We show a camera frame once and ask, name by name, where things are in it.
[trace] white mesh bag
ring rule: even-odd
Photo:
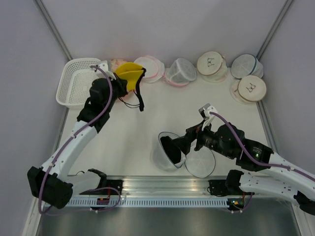
[[[207,52],[203,54],[198,59],[197,69],[200,76],[207,82],[222,82],[227,75],[225,59],[217,52]]]
[[[264,75],[262,64],[251,54],[240,55],[234,60],[231,67],[231,74],[236,79],[242,79],[248,75],[261,78]]]
[[[165,78],[174,83],[186,83],[197,79],[197,72],[190,61],[178,58],[166,71]]]

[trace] purple cable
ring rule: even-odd
[[[112,83],[110,82],[110,79],[109,77],[106,75],[105,71],[103,71],[102,69],[100,69],[98,66],[95,66],[95,65],[91,65],[91,68],[95,68],[96,70],[99,70],[100,72],[102,72],[102,74],[105,76],[105,79],[107,79],[107,82],[108,82],[108,85],[109,85],[109,97],[108,97],[108,101],[106,103],[106,106],[104,107],[104,109],[101,111],[101,113],[98,114],[97,117],[95,117],[94,119],[92,119],[89,123],[85,124],[84,126],[82,126],[82,128],[80,128],[77,132],[74,133],[74,137],[76,137],[82,130],[84,130],[86,127],[88,127],[90,124],[94,123],[96,120],[98,120],[105,112],[106,110],[108,109],[109,105],[110,105],[110,102],[112,100],[112,97],[113,97],[113,87],[112,87]],[[68,144],[73,140],[73,137],[70,137],[65,143],[64,145],[60,148],[60,150],[57,152],[55,158],[52,160],[51,162],[51,166],[48,167],[45,175],[44,175],[44,178],[43,178],[43,181],[41,183],[41,186],[40,186],[40,190],[39,190],[39,195],[38,195],[38,211],[40,214],[45,214],[47,213],[50,208],[48,207],[46,210],[42,211],[41,209],[41,201],[42,201],[42,197],[43,197],[43,191],[44,191],[44,186],[45,186],[45,183],[46,183],[46,180],[47,180],[47,177],[52,169],[52,166],[55,164],[55,162],[57,161],[57,159],[59,158],[60,154],[63,152],[63,150],[68,146]]]
[[[226,119],[224,119],[222,116],[220,116],[219,114],[217,113],[214,113],[214,112],[210,112],[210,114],[214,115],[214,116],[217,116],[218,118],[220,118],[225,124],[226,126],[230,129],[230,131],[232,132],[233,136],[235,137],[236,141],[238,142],[238,144],[240,145],[240,147],[242,148],[242,150],[244,151],[244,153],[246,154],[246,156],[255,164],[259,165],[259,166],[266,166],[266,167],[279,167],[279,168],[284,168],[284,169],[287,169],[287,170],[291,170],[291,167],[289,166],[285,166],[285,165],[280,165],[280,164],[267,164],[267,163],[261,163],[257,160],[255,160],[255,158],[253,158],[250,153],[247,151],[247,149],[245,148],[245,146],[243,145],[242,141],[240,140],[240,138],[237,136],[235,130],[232,128],[232,126],[227,122]],[[308,175],[307,173],[304,173],[300,170],[292,170],[312,181],[315,182],[315,178],[313,178],[312,176]]]
[[[115,208],[120,203],[121,198],[122,198],[120,192],[116,188],[112,188],[112,187],[103,187],[103,188],[91,189],[91,190],[88,190],[88,191],[94,192],[94,191],[99,191],[99,190],[104,190],[104,189],[110,189],[110,190],[115,191],[117,193],[117,195],[118,195],[118,200],[113,206],[111,206],[109,208],[98,210],[97,212],[104,212],[104,211],[112,210],[113,208]],[[71,212],[58,213],[58,214],[46,213],[46,215],[48,215],[48,216],[60,216],[60,215],[66,215],[66,214],[80,212],[80,211],[94,211],[95,212],[95,210],[90,210],[90,208],[84,208],[84,209],[77,209],[77,210],[74,210],[74,211],[71,211]]]
[[[243,207],[243,209],[241,209],[241,210],[234,210],[233,213],[242,213],[244,210],[246,210],[250,206],[251,202],[252,202],[252,193],[251,193],[251,196],[250,196],[247,204]],[[222,210],[224,210],[225,212],[231,212],[232,213],[231,210],[227,210],[227,209],[224,209],[224,208]]]

